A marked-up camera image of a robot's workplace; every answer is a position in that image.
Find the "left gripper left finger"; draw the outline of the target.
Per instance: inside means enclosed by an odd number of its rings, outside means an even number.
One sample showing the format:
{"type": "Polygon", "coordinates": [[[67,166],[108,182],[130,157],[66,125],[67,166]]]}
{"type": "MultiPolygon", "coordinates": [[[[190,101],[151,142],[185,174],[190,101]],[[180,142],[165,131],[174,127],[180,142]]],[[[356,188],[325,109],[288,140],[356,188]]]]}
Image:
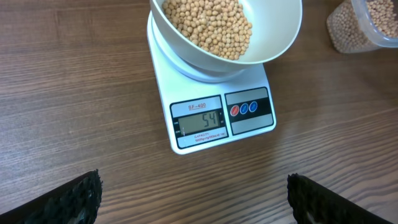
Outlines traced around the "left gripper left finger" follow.
{"type": "Polygon", "coordinates": [[[103,181],[98,170],[69,182],[1,215],[1,224],[93,224],[102,200],[103,181]]]}

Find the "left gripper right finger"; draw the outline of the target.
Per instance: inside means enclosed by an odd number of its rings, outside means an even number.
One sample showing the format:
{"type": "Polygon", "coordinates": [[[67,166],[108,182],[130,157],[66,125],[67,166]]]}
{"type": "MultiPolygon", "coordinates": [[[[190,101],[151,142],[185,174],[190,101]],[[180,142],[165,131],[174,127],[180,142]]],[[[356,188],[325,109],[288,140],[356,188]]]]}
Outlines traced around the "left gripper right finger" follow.
{"type": "Polygon", "coordinates": [[[391,224],[304,175],[288,176],[287,200],[299,224],[391,224]]]}

